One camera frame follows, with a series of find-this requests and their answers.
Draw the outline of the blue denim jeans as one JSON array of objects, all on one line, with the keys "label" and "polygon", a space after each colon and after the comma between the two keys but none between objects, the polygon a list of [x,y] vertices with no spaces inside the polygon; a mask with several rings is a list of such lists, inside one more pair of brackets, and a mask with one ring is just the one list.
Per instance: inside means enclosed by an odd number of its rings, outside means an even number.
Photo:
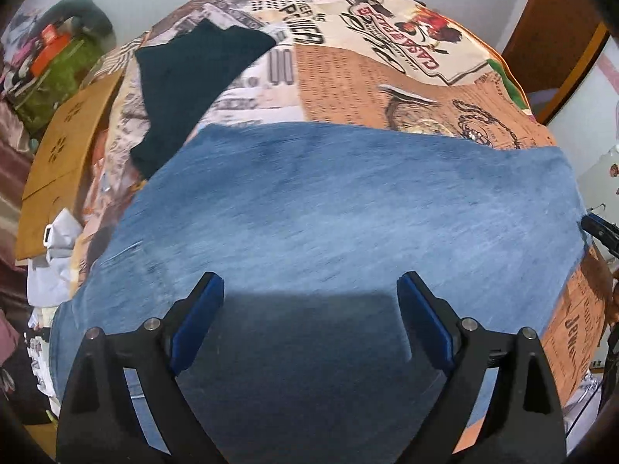
[{"label": "blue denim jeans", "polygon": [[226,285],[178,383],[232,463],[391,463],[444,384],[400,318],[417,272],[492,331],[543,330],[585,254],[560,149],[293,123],[200,131],[132,199],[50,332],[62,393],[85,332]]}]

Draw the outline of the white suitcase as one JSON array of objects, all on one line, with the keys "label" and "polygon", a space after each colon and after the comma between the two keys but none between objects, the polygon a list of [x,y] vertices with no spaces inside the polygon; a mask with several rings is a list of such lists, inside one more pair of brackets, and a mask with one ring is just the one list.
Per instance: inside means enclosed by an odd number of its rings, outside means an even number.
[{"label": "white suitcase", "polygon": [[618,224],[618,164],[618,146],[615,145],[577,179],[585,208],[613,224]]}]

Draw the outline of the white paper pile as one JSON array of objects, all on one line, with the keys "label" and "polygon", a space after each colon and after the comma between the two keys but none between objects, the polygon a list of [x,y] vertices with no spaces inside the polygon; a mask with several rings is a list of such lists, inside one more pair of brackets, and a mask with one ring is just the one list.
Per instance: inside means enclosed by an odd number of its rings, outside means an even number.
[{"label": "white paper pile", "polygon": [[70,259],[82,231],[67,208],[45,226],[43,254],[27,260],[26,295],[32,307],[56,307],[69,300]]}]

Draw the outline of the brown wooden door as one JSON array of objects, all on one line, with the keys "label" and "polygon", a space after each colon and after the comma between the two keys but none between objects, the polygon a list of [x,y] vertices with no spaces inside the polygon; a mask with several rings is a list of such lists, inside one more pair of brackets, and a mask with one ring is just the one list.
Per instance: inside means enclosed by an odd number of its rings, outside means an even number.
[{"label": "brown wooden door", "polygon": [[537,121],[554,118],[609,37],[592,0],[528,0],[503,57]]}]

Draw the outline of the newspaper print bed blanket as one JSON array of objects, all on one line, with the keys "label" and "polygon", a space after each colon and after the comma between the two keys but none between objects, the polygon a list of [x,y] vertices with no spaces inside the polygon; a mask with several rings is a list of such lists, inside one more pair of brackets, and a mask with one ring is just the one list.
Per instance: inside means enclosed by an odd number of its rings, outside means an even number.
[{"label": "newspaper print bed blanket", "polygon": [[[261,31],[276,45],[217,97],[183,147],[212,125],[311,123],[467,139],[495,150],[558,148],[518,91],[506,87],[503,61],[413,0],[192,0],[155,24],[139,49],[202,21]],[[133,56],[111,108],[105,162],[115,198],[129,204],[150,179],[130,155],[149,128]],[[561,401],[588,369],[609,294],[607,270],[585,238],[550,322],[535,329]]]}]

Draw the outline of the dark navy folded garment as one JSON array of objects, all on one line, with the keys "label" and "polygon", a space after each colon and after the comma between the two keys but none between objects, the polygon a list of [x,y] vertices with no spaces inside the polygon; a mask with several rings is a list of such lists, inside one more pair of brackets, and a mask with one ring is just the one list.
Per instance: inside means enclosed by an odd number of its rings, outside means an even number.
[{"label": "dark navy folded garment", "polygon": [[130,151],[134,168],[151,178],[183,146],[217,97],[276,41],[238,26],[202,21],[166,44],[139,49],[140,88],[150,128]]}]

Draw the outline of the orange box on pile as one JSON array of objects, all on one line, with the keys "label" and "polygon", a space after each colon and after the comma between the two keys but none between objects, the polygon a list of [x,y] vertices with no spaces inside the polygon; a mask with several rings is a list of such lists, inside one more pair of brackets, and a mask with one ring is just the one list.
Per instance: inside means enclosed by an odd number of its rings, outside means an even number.
[{"label": "orange box on pile", "polygon": [[61,34],[53,24],[48,24],[41,31],[43,48],[31,63],[31,73],[39,77],[49,63],[70,43],[71,36]]}]

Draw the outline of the grey neck pillow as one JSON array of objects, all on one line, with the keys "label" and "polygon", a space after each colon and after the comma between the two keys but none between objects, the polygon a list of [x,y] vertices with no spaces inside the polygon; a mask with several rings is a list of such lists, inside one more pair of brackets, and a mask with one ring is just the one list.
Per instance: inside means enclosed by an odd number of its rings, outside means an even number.
[{"label": "grey neck pillow", "polygon": [[71,31],[96,41],[105,51],[115,47],[115,29],[107,14],[93,0],[61,0],[47,16],[53,23],[67,24]]}]

